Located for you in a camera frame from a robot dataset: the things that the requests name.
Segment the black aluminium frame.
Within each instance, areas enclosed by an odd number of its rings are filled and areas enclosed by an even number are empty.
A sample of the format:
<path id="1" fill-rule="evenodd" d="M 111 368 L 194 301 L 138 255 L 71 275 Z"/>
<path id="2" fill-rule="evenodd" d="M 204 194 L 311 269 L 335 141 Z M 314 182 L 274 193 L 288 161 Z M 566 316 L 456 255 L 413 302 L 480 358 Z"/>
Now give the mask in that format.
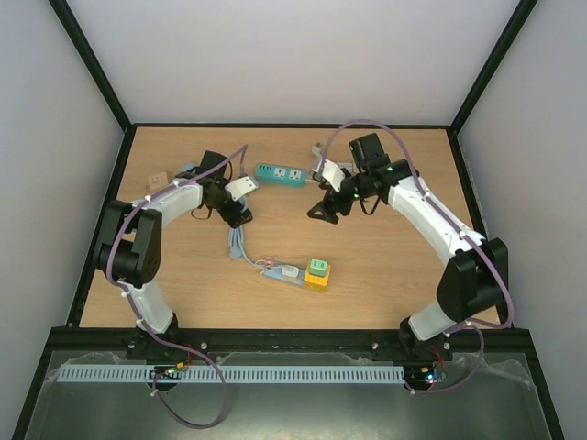
<path id="1" fill-rule="evenodd" d="M 123 172 L 127 166 L 127 160 L 131 151 L 131 143 L 141 125 L 139 123 L 133 123 L 128 119 L 122 104 L 116 96 L 114 88 L 107 79 L 105 71 L 95 56 L 70 5 L 65 1 L 53 1 L 50 5 L 124 133 L 116 157 L 113 174 L 105 193 L 105 201 L 111 202 L 122 182 Z M 452 157 L 460 178 L 460 186 L 471 215 L 472 226 L 481 233 L 485 232 L 486 227 L 482 221 L 480 204 L 473 191 L 471 173 L 463 158 L 458 134 L 467 122 L 474 107 L 481 99 L 482 93 L 490 83 L 535 6 L 536 4 L 533 1 L 521 1 L 517 4 L 488 59 L 483 64 L 473 86 L 467 93 L 464 103 L 460 107 L 453 122 L 441 128 L 448 136 Z M 23 439 L 32 431 L 31 421 L 36 407 L 40 404 L 41 382 L 49 370 L 50 355 L 56 351 L 65 351 L 67 349 L 90 350 L 95 348 L 98 351 L 106 351 L 109 348 L 121 349 L 123 343 L 130 341 L 132 337 L 132 331 L 122 328 L 90 328 L 83 330 L 80 327 L 82 312 L 89 294 L 90 271 L 92 267 L 93 263 L 88 258 L 83 265 L 82 275 L 73 297 L 66 325 L 54 327 L 50 331 L 48 341 L 43 349 L 39 365 L 13 433 L 15 439 Z M 202 337 L 204 341 L 211 343 L 215 349 L 246 348 L 251 350 L 253 348 L 262 348 L 268 350 L 272 344 L 275 344 L 277 346 L 275 349 L 277 352 L 288 349 L 296 353 L 306 354 L 313 350 L 322 349 L 326 352 L 339 350 L 344 354 L 372 355 L 375 352 L 374 349 L 367 347 L 366 344 L 380 337 L 381 339 L 392 341 L 391 346 L 382 350 L 385 359 L 405 359 L 404 355 L 400 352 L 399 333 L 395 329 L 220 330 L 188 328 L 183 329 L 181 333 L 187 336 L 191 342 L 195 341 L 197 337 Z M 540 401 L 541 411 L 545 417 L 548 434 L 553 439 L 563 438 L 564 434 L 559 418 L 556 414 L 529 331 L 512 327 L 509 330 L 503 331 L 486 330 L 483 334 L 485 337 L 485 349 L 488 352 L 525 354 L 529 366 L 529 373 L 535 385 L 537 385 L 537 397 Z"/>

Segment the white plug on strip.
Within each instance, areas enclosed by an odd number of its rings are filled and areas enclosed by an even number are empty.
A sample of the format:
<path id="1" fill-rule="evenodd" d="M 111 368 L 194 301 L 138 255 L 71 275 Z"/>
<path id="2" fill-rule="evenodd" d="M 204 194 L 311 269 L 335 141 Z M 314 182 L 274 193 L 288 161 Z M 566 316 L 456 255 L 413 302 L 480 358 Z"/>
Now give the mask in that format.
<path id="1" fill-rule="evenodd" d="M 296 266 L 283 265 L 281 267 L 281 274 L 285 280 L 296 281 L 298 279 L 299 273 L 300 273 L 300 270 Z"/>

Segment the orange dragon cube adapter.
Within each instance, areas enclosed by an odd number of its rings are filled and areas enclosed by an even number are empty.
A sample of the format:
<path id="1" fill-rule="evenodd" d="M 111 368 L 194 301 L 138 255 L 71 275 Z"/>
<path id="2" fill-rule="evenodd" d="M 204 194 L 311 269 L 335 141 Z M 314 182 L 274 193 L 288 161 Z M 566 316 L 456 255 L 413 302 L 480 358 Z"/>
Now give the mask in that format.
<path id="1" fill-rule="evenodd" d="M 151 174 L 147 177 L 146 188 L 149 193 L 155 193 L 170 183 L 170 175 L 167 171 Z"/>

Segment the green charger plug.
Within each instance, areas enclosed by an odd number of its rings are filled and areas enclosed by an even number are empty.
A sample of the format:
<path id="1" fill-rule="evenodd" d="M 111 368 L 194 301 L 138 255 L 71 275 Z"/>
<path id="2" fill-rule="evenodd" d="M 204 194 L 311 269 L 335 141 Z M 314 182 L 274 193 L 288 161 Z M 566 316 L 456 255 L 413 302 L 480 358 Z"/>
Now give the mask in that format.
<path id="1" fill-rule="evenodd" d="M 329 264 L 325 260 L 313 258 L 309 261 L 307 271 L 313 276 L 324 278 L 329 271 Z"/>

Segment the light blue power strip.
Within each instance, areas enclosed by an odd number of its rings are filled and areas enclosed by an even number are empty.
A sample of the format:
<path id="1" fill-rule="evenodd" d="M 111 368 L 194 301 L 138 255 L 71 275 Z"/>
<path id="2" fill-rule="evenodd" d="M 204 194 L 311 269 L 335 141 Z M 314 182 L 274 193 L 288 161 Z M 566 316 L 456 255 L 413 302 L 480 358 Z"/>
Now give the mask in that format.
<path id="1" fill-rule="evenodd" d="M 305 270 L 293 265 L 276 262 L 267 266 L 261 274 L 269 279 L 297 287 L 304 286 Z"/>

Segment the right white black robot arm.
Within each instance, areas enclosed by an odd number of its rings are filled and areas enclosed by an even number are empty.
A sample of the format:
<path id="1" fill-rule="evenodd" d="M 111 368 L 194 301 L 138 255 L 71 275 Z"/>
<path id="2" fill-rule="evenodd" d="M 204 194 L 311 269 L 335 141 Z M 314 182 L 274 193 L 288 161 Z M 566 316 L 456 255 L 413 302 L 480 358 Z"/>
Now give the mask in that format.
<path id="1" fill-rule="evenodd" d="M 409 158 L 390 160 L 377 134 L 350 141 L 349 150 L 354 173 L 327 159 L 325 148 L 315 149 L 313 177 L 325 195 L 307 214 L 335 225 L 354 204 L 373 198 L 403 215 L 434 249 L 444 265 L 435 299 L 399 327 L 402 352 L 421 358 L 433 339 L 476 322 L 477 314 L 504 302 L 507 247 L 460 221 L 430 191 Z"/>

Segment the light blue charger plug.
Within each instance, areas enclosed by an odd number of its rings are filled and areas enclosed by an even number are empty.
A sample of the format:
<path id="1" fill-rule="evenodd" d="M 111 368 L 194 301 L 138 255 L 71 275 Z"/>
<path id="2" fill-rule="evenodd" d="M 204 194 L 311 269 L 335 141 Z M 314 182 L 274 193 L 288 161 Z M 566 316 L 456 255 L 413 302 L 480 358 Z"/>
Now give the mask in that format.
<path id="1" fill-rule="evenodd" d="M 197 164 L 194 162 L 188 162 L 181 168 L 181 172 L 191 172 L 197 167 Z"/>

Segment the yellow cube adapter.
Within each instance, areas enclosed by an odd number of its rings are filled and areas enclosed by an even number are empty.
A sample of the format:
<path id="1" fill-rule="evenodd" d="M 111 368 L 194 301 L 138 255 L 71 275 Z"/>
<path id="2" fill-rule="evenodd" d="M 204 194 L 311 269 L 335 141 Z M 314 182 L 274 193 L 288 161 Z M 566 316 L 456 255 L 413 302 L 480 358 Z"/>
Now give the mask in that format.
<path id="1" fill-rule="evenodd" d="M 327 265 L 326 273 L 324 276 L 312 274 L 310 272 L 310 267 L 307 267 L 303 278 L 303 288 L 312 292 L 326 292 L 330 273 L 330 265 Z"/>

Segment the teal power strip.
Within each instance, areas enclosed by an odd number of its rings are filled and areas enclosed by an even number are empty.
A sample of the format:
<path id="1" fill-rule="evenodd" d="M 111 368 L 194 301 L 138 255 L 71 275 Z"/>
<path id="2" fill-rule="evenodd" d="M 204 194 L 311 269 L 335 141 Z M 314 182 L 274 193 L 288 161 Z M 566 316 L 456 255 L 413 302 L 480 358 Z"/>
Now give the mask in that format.
<path id="1" fill-rule="evenodd" d="M 254 175 L 258 182 L 301 188 L 305 185 L 306 171 L 283 165 L 259 163 Z"/>

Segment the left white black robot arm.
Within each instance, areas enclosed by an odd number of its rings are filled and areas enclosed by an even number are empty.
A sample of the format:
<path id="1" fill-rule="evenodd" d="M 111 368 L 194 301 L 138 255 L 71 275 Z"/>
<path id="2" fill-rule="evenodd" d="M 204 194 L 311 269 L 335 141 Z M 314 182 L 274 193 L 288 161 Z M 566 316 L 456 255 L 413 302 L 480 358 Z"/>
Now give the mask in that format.
<path id="1" fill-rule="evenodd" d="M 93 261 L 95 268 L 127 299 L 137 327 L 165 334 L 175 320 L 157 280 L 161 265 L 162 231 L 193 210 L 216 211 L 232 229 L 252 221 L 245 198 L 259 185 L 241 173 L 234 179 L 232 160 L 245 148 L 226 157 L 206 151 L 198 164 L 180 171 L 163 188 L 132 203 L 114 200 L 104 213 Z"/>

